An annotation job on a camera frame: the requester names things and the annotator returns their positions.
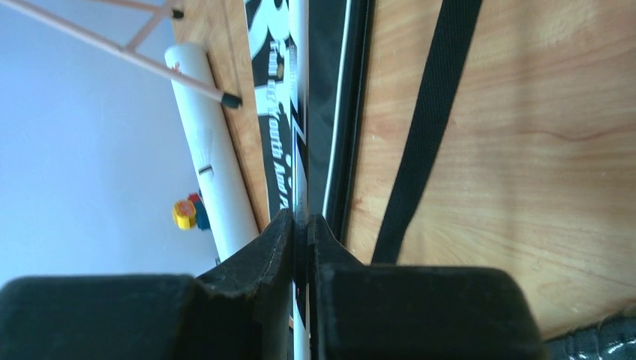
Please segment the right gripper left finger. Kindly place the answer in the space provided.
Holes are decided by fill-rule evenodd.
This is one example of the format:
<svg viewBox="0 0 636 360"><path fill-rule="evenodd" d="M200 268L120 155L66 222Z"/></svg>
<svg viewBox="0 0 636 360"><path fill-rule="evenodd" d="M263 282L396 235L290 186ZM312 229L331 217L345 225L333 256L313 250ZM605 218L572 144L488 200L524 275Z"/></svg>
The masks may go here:
<svg viewBox="0 0 636 360"><path fill-rule="evenodd" d="M20 277L1 289L3 359L286 359L292 215L213 269Z"/></svg>

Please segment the white shuttlecock tube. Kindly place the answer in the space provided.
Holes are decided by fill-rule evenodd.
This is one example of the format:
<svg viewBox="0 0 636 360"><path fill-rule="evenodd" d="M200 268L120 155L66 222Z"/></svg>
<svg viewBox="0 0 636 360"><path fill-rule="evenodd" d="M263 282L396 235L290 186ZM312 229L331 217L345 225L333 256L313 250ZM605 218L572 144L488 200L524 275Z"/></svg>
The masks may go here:
<svg viewBox="0 0 636 360"><path fill-rule="evenodd" d="M211 234L221 261L259 233L222 106L197 90L172 81Z"/></svg>

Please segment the black sport racket bag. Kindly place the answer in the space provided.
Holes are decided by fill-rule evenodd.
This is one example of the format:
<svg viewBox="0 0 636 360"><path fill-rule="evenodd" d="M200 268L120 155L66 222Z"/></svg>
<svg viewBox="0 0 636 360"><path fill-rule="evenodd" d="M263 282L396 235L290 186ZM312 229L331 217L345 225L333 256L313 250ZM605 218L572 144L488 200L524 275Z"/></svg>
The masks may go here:
<svg viewBox="0 0 636 360"><path fill-rule="evenodd" d="M293 136L299 95L294 87L298 26L308 27L313 104L310 130L319 142L301 162L319 181L311 185L311 211L320 213L339 241L346 238L356 160L362 136L365 85L374 20L373 1L310 1L309 14L293 1L246 1L253 70L271 213L293 205L292 156L304 148ZM449 122L469 52L480 1L444 1L424 66L415 109L372 260L398 261L405 232L428 182Z"/></svg>

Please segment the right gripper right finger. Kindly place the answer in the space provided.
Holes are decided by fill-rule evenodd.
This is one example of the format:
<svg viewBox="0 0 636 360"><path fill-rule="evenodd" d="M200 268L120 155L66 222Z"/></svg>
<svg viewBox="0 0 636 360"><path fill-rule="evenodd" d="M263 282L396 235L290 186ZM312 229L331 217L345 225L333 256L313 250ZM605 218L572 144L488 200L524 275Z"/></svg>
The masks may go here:
<svg viewBox="0 0 636 360"><path fill-rule="evenodd" d="M313 359L545 359L521 288L496 268L365 265L307 229Z"/></svg>

